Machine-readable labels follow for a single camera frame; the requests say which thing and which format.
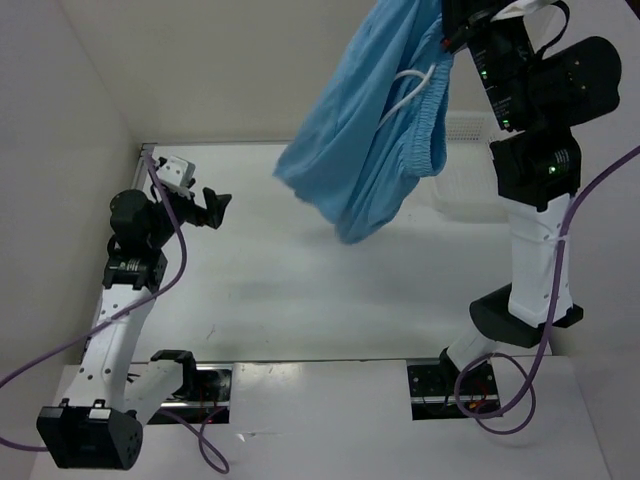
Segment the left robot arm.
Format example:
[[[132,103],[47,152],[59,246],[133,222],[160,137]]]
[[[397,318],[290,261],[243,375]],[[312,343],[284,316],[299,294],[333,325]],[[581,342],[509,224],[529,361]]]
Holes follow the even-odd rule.
[[[185,223],[217,229],[232,200],[229,194],[164,188],[152,201],[140,190],[110,202],[108,261],[102,280],[96,330],[61,401],[44,407],[36,428],[61,469],[129,470],[136,463],[143,428],[169,397],[185,400],[200,389],[193,354],[160,350],[135,380],[128,378],[142,327],[159,297],[167,267],[162,248]]]

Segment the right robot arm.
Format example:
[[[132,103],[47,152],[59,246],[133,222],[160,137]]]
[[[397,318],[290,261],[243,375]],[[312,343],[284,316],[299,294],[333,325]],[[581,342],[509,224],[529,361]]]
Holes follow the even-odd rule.
[[[474,301],[472,326],[440,355],[450,393],[474,379],[472,362],[497,343],[531,348],[546,326],[567,328],[583,309],[572,299],[563,220],[580,192],[582,153],[574,126],[614,111],[622,64],[615,46],[588,37],[554,52],[534,49],[524,18],[538,1],[447,1],[443,47],[468,49],[496,120],[508,134],[491,144],[498,195],[506,209],[511,282]]]

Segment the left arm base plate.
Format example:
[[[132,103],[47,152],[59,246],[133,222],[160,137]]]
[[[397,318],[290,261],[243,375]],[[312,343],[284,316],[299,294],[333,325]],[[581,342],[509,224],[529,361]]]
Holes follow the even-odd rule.
[[[233,365],[198,363],[195,387],[190,393],[170,396],[160,409],[171,412],[190,425],[228,424]]]

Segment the light blue shorts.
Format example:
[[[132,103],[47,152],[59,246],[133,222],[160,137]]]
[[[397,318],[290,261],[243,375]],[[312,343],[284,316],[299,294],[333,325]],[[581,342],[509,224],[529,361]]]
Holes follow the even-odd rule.
[[[447,160],[453,57],[439,1],[379,1],[273,175],[345,244],[388,224]]]

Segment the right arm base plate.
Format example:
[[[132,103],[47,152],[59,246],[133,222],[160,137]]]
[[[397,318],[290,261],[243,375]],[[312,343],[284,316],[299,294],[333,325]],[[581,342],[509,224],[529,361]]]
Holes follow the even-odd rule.
[[[462,419],[454,398],[453,381],[445,379],[436,359],[409,361],[407,377],[414,421]],[[468,374],[460,387],[465,408],[490,413],[501,407],[494,370],[489,363]]]

